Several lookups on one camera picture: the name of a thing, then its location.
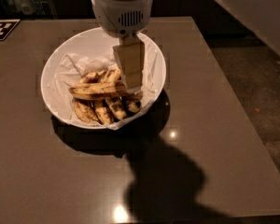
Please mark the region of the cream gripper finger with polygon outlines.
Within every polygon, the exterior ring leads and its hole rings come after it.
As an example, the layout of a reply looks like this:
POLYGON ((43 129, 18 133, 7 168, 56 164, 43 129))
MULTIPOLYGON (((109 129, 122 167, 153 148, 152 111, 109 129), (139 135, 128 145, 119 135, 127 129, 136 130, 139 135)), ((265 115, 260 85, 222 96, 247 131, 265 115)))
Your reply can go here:
POLYGON ((145 60, 145 44, 136 36, 127 36, 113 47, 115 61, 121 71, 121 78, 128 93, 141 89, 145 60))

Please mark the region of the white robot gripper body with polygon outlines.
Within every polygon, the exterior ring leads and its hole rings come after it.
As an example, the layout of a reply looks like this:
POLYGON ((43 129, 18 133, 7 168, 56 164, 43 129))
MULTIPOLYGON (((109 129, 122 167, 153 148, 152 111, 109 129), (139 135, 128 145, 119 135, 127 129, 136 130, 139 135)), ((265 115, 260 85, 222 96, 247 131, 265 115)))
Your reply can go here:
POLYGON ((123 38, 143 30, 150 19, 153 0, 91 0, 99 25, 110 36, 123 38))

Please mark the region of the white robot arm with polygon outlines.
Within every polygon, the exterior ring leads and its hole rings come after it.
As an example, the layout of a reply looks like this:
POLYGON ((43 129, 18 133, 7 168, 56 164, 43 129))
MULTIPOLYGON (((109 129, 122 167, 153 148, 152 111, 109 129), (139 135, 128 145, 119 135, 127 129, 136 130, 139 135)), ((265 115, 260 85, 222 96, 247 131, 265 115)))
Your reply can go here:
MULTIPOLYGON (((280 56, 280 0, 215 0, 280 56)), ((119 40, 114 57, 129 93, 143 83, 144 43, 153 0, 91 0, 99 25, 119 40)))

